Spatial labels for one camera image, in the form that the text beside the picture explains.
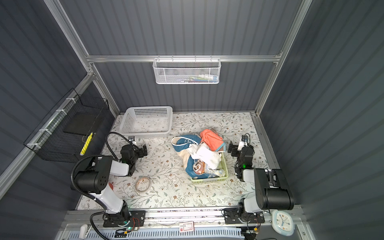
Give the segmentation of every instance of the floral patterned surface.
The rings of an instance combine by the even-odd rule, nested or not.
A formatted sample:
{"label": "floral patterned surface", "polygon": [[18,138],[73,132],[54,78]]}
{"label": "floral patterned surface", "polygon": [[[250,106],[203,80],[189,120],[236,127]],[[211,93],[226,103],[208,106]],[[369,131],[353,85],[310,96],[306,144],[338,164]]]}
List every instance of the floral patterned surface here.
{"label": "floral patterned surface", "polygon": [[[121,120],[122,115],[116,118],[112,131],[118,131]],[[172,130],[168,138],[136,139],[139,147],[144,143],[147,144],[148,156],[137,161],[136,171],[132,177],[110,176],[109,182],[113,185],[113,191],[132,209],[236,205],[242,197],[254,191],[254,184],[244,183],[236,178],[234,170],[236,158],[224,153],[229,172],[227,180],[194,185],[170,142],[173,137],[199,134],[207,128],[214,128],[223,137],[227,147],[230,141],[237,144],[242,134],[249,133],[251,145],[255,148],[253,166],[269,168],[250,113],[173,114]],[[120,158],[120,149],[126,142],[118,135],[111,134],[109,143]],[[110,155],[106,146],[102,154]],[[134,185],[141,176],[150,177],[152,185],[149,191],[139,194],[135,191]],[[78,209],[101,209],[101,207],[83,197]]]}

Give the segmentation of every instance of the white plastic basket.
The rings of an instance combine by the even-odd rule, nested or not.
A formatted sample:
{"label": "white plastic basket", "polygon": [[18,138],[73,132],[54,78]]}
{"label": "white plastic basket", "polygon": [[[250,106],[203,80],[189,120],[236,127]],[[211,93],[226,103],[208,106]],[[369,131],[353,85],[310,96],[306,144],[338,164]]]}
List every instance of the white plastic basket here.
{"label": "white plastic basket", "polygon": [[153,60],[153,71],[158,84],[217,84],[221,62],[173,62]]}
{"label": "white plastic basket", "polygon": [[120,124],[120,133],[137,138],[168,137],[172,126],[172,107],[128,108]]}

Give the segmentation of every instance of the white plastic clip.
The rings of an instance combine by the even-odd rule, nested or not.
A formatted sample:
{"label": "white plastic clip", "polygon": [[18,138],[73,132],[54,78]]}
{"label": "white plastic clip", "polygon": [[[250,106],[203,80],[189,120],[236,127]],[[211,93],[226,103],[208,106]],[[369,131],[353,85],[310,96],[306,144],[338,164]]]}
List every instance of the white plastic clip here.
{"label": "white plastic clip", "polygon": [[60,112],[63,112],[65,115],[67,115],[67,113],[65,112],[64,109],[59,109],[59,110],[56,110],[56,111],[60,111]]}
{"label": "white plastic clip", "polygon": [[49,131],[49,129],[45,128],[45,129],[40,129],[39,131],[46,131],[47,133],[49,133],[49,135],[52,135],[51,131]]}
{"label": "white plastic clip", "polygon": [[73,100],[73,102],[76,103],[76,99],[75,98],[66,98],[66,99]]}
{"label": "white plastic clip", "polygon": [[36,146],[39,149],[41,148],[39,143],[27,143],[27,146]]}

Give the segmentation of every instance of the clothing pile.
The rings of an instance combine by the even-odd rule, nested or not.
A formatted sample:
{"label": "clothing pile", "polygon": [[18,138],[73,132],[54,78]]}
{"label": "clothing pile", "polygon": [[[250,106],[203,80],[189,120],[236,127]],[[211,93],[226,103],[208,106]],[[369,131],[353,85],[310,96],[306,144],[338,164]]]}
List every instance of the clothing pile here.
{"label": "clothing pile", "polygon": [[185,171],[192,179],[224,177],[219,168],[225,143],[214,129],[205,129],[198,135],[174,137],[172,145],[183,160]]}

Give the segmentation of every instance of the dark gray wall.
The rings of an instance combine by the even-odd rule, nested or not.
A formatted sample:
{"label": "dark gray wall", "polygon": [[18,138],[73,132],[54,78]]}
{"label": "dark gray wall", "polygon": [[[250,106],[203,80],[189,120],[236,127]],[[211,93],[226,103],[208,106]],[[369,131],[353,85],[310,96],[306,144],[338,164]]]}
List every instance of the dark gray wall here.
{"label": "dark gray wall", "polygon": [[[61,3],[90,55],[274,55],[300,1]],[[223,63],[217,85],[173,86],[156,84],[149,63],[96,66],[121,111],[157,105],[174,111],[223,111],[255,109],[272,63]]]}
{"label": "dark gray wall", "polygon": [[[94,84],[83,95],[100,97]],[[111,112],[101,124],[99,137],[88,152],[99,149],[114,122]],[[1,239],[54,239],[66,215],[74,210],[80,194],[70,188],[73,163],[51,162],[35,156],[0,200]]]}
{"label": "dark gray wall", "polygon": [[85,74],[43,1],[0,1],[0,173]]}
{"label": "dark gray wall", "polygon": [[316,239],[380,239],[384,2],[314,1],[261,118]]}
{"label": "dark gray wall", "polygon": [[[0,1],[0,173],[85,74],[42,0]],[[70,170],[34,157],[0,200],[0,238],[53,239],[79,198],[69,187]]]}
{"label": "dark gray wall", "polygon": [[273,55],[300,1],[61,3],[91,55]]}
{"label": "dark gray wall", "polygon": [[157,84],[152,63],[96,63],[121,111],[171,106],[173,111],[254,110],[273,63],[222,63],[218,84]]}

